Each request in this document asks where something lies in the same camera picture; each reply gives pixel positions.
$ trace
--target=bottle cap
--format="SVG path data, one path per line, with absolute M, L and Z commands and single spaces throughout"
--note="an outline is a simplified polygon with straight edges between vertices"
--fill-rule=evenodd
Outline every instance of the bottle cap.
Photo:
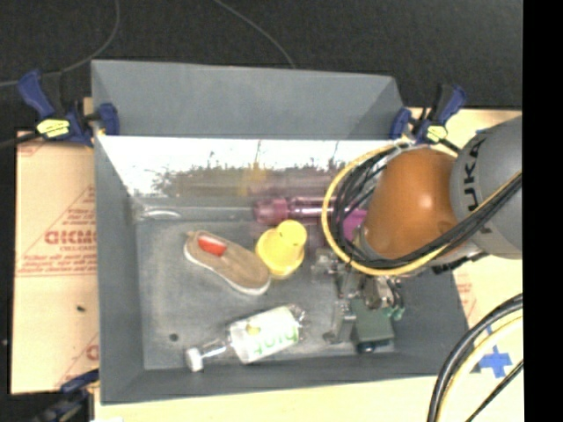
M 186 364 L 192 372 L 203 370 L 203 358 L 197 347 L 190 347 L 186 350 Z

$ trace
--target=sneaker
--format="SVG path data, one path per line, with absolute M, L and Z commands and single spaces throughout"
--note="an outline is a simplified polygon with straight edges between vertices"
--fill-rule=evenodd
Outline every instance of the sneaker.
M 184 256 L 243 294 L 262 295 L 270 286 L 269 270 L 258 255 L 207 231 L 187 233 Z

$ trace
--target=clamp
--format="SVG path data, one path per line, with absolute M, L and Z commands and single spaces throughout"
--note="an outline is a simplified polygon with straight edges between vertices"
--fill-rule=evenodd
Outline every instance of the clamp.
M 18 91 L 22 99 L 39 115 L 36 131 L 47 141 L 78 142 L 93 147 L 94 121 L 100 122 L 98 128 L 106 135 L 119 134 L 117 110 L 111 103 L 101 104 L 93 114 L 83 115 L 78 103 L 72 105 L 64 115 L 57 114 L 41 88 L 40 72 L 37 69 L 27 72 L 19 79 Z
M 465 91 L 456 85 L 442 84 L 438 88 L 436 102 L 428 115 L 422 114 L 419 119 L 414 119 L 412 112 L 401 108 L 391 124 L 389 137 L 392 140 L 400 138 L 408 132 L 409 124 L 412 125 L 411 137 L 417 144 L 437 144 L 445 142 L 448 135 L 446 123 L 465 104 L 467 96 Z
M 93 411 L 92 393 L 88 388 L 98 380 L 98 369 L 73 378 L 60 387 L 61 399 L 48 406 L 40 414 L 21 422 L 67 422 L 83 408 L 86 408 L 88 412 Z

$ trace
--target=black cable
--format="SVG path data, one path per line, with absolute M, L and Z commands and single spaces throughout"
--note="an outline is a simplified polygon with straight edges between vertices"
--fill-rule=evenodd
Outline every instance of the black cable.
M 442 405 L 443 395 L 448 388 L 450 379 L 463 363 L 463 360 L 467 356 L 468 352 L 472 349 L 472 345 L 475 340 L 492 324 L 522 308 L 523 294 L 516 295 L 511 299 L 506 300 L 483 317 L 457 342 L 450 355 L 448 355 L 446 361 L 444 361 L 436 378 L 436 383 L 428 408 L 427 422 L 436 421 L 438 411 Z
M 343 180 L 342 186 L 337 192 L 337 198 L 333 203 L 333 217 L 331 218 L 330 223 L 331 233 L 335 239 L 339 241 L 339 244 L 349 254 L 349 256 L 354 258 L 363 266 L 382 269 L 404 266 L 409 262 L 428 255 L 431 251 L 435 251 L 436 249 L 447 245 L 441 252 L 441 255 L 445 255 L 472 237 L 522 187 L 522 173 L 520 173 L 511 180 L 505 189 L 494 196 L 479 211 L 474 211 L 455 227 L 448 230 L 432 242 L 423 245 L 416 251 L 413 251 L 401 258 L 368 259 L 362 252 L 362 249 L 356 247 L 343 236 L 343 223 L 348 214 L 347 211 L 350 208 L 350 198 L 354 198 L 355 195 L 362 191 L 362 189 L 358 186 L 358 182 L 362 179 L 362 175 L 365 171 L 368 171 L 377 164 L 377 162 L 383 159 L 383 157 L 389 156 L 390 153 L 392 153 L 392 150 L 383 155 L 369 158 L 362 164 L 358 164 L 358 166 Z
M 55 74 L 70 72 L 74 69 L 78 69 L 79 67 L 85 65 L 87 62 L 91 61 L 96 56 L 101 55 L 106 50 L 106 48 L 109 47 L 109 45 L 113 42 L 113 39 L 115 38 L 115 35 L 117 34 L 117 31 L 119 30 L 119 27 L 121 25 L 120 1 L 119 0 L 113 0 L 113 7 L 114 7 L 114 11 L 115 11 L 115 22 L 113 24 L 113 29 L 112 29 L 112 32 L 110 33 L 110 35 L 107 37 L 106 41 L 101 45 L 101 47 L 96 49 L 96 51 L 94 51 L 94 53 L 92 53 L 91 55 L 88 55 L 87 57 L 85 57 L 85 58 L 83 58 L 83 59 L 81 59 L 77 62 L 74 62 L 67 67 L 64 67 L 60 70 L 53 70 L 53 71 L 50 71 L 50 72 L 45 72 L 42 75 L 43 76 L 52 76 L 52 75 L 55 75 Z M 2 89 L 3 87 L 15 86 L 17 84 L 18 84 L 18 80 L 9 80 L 9 81 L 0 82 L 0 89 Z
M 465 421 L 472 422 L 524 369 L 524 360 L 520 360 L 518 364 L 505 376 L 502 381 L 493 389 L 493 392 L 483 400 L 483 403 L 473 412 L 473 414 Z
M 40 137 L 40 134 L 33 132 L 33 133 L 28 133 L 26 135 L 14 137 L 12 139 L 8 139 L 6 141 L 2 141 L 2 142 L 0 142 L 0 151 L 7 149 L 9 147 L 15 147 L 18 144 L 23 143 L 23 142 L 27 142 L 27 141 L 31 141 L 33 139 L 37 139 L 38 137 Z
M 248 24 L 249 26 L 254 28 L 254 30 L 256 30 L 258 33 L 260 33 L 262 36 L 264 36 L 266 39 L 268 39 L 274 45 L 274 47 L 276 47 L 280 51 L 280 53 L 285 57 L 289 66 L 292 69 L 296 69 L 296 64 L 291 59 L 291 56 L 289 56 L 288 52 L 285 51 L 285 48 L 283 48 L 280 45 L 280 43 L 276 39 L 274 39 L 274 37 L 272 37 L 272 35 L 270 35 L 263 28 L 260 28 L 258 25 L 256 25 L 254 22 L 252 22 L 248 17 L 243 16 L 240 12 L 236 11 L 234 8 L 231 8 L 228 4 L 225 4 L 221 0 L 211 0 L 211 1 L 213 3 L 219 5 L 224 10 L 230 12 L 235 17 L 241 19 L 243 22 L 245 22 L 246 24 Z

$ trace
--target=plastic bottle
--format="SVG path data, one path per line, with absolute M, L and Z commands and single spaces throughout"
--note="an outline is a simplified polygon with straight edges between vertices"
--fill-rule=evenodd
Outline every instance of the plastic bottle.
M 223 338 L 187 348 L 186 364 L 198 372 L 209 358 L 234 356 L 242 364 L 261 360 L 302 340 L 305 318 L 305 311 L 290 303 L 237 320 L 226 327 Z

